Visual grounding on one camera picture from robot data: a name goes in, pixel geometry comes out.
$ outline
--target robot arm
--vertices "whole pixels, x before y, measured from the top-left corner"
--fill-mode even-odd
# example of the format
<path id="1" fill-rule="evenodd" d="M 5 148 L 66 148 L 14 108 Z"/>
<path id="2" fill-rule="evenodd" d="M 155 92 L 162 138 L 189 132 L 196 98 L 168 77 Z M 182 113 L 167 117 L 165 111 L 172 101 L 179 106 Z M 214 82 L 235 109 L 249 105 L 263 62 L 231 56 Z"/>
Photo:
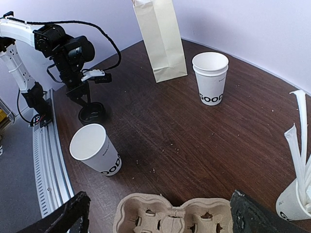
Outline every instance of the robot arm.
<path id="1" fill-rule="evenodd" d="M 13 12 L 9 12 L 0 18 L 0 58 L 15 78 L 29 107 L 44 116 L 41 127 L 52 120 L 51 106 L 43 99 L 42 86 L 33 79 L 20 59 L 15 40 L 27 43 L 53 60 L 62 82 L 68 88 L 67 96 L 83 107 L 89 106 L 91 102 L 87 81 L 111 81 L 111 76 L 102 70 L 82 70 L 84 63 L 92 61 L 95 56 L 91 42 L 85 36 L 74 38 L 67 35 L 56 24 L 31 25 L 12 16 Z M 87 95 L 87 102 L 82 99 L 84 95 Z"/>

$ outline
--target paper cup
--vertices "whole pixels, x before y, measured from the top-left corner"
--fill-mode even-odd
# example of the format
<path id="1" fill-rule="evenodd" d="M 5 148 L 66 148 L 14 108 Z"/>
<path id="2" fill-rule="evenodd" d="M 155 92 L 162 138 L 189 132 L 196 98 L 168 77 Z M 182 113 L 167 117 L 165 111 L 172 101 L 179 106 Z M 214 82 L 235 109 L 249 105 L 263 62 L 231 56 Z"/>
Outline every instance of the paper cup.
<path id="1" fill-rule="evenodd" d="M 311 215 L 301 204 L 297 180 L 294 180 L 278 197 L 276 212 L 281 218 L 288 221 L 311 218 Z"/>
<path id="2" fill-rule="evenodd" d="M 204 104 L 213 106 L 222 101 L 228 63 L 228 58 L 217 52 L 204 52 L 193 58 L 199 96 Z"/>
<path id="3" fill-rule="evenodd" d="M 105 128 L 99 124 L 79 129 L 71 140 L 69 150 L 73 158 L 106 176 L 113 176 L 122 166 L 122 160 Z"/>

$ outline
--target dark wood surface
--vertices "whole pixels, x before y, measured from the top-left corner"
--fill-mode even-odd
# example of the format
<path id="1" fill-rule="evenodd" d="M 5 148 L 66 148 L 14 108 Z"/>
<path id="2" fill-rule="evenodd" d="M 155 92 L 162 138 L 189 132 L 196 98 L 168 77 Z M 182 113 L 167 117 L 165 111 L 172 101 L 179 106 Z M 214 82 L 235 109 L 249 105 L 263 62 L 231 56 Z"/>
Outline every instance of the dark wood surface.
<path id="1" fill-rule="evenodd" d="M 289 95 L 295 88 L 228 56 L 223 101 L 206 106 L 198 95 L 191 60 L 211 50 L 187 41 L 183 45 L 187 77 L 155 83 L 139 42 L 122 52 L 122 64 L 111 71 L 112 83 L 91 83 L 92 100 L 110 109 L 104 126 L 123 160 L 113 177 L 70 156 L 70 140 L 82 127 L 80 107 L 66 97 L 64 87 L 55 93 L 67 170 L 75 192 L 84 190 L 91 198 L 93 233 L 112 232 L 116 207 L 131 193 L 162 194 L 179 206 L 198 197 L 229 200 L 240 189 L 275 212 L 279 194 L 295 178 L 284 138 L 294 122 L 300 131 L 296 99 Z M 113 56 L 96 68 L 115 61 Z M 311 220 L 295 224 L 311 230 Z"/>

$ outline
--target cardboard cup holder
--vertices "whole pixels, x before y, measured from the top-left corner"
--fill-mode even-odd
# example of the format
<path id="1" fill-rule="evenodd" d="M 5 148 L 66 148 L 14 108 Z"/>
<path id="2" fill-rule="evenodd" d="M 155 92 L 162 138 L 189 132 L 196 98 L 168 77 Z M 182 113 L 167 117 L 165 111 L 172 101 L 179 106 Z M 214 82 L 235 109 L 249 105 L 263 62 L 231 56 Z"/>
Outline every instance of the cardboard cup holder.
<path id="1" fill-rule="evenodd" d="M 191 199 L 180 207 L 162 196 L 131 194 L 121 200 L 113 233 L 232 233 L 230 202 Z"/>

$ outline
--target beige paper bag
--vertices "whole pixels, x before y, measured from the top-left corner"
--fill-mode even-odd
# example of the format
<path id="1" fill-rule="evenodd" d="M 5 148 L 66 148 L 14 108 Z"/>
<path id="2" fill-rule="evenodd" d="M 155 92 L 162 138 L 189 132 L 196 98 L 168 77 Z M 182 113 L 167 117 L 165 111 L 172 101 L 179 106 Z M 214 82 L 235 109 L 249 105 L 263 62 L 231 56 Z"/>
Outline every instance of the beige paper bag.
<path id="1" fill-rule="evenodd" d="M 155 81 L 186 76 L 185 55 L 172 0 L 132 2 Z"/>

